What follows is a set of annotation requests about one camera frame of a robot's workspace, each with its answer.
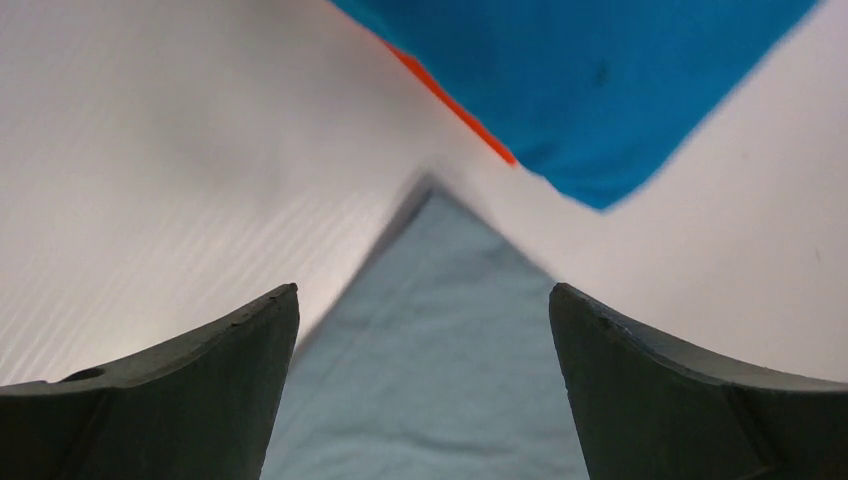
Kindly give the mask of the grey-blue t-shirt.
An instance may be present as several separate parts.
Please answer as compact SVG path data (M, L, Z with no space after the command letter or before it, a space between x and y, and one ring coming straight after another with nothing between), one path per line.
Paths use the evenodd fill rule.
M289 370L265 479L583 479L553 280L444 193Z

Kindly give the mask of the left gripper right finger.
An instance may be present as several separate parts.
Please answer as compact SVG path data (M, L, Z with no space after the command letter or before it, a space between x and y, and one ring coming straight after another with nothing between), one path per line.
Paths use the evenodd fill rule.
M843 479L847 387L742 362L566 283L553 340L593 479Z

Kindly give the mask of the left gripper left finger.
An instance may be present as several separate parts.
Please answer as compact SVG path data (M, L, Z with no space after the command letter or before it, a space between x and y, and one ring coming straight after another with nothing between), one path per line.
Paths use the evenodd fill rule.
M256 479L299 327L293 284L58 382L1 390L5 479Z

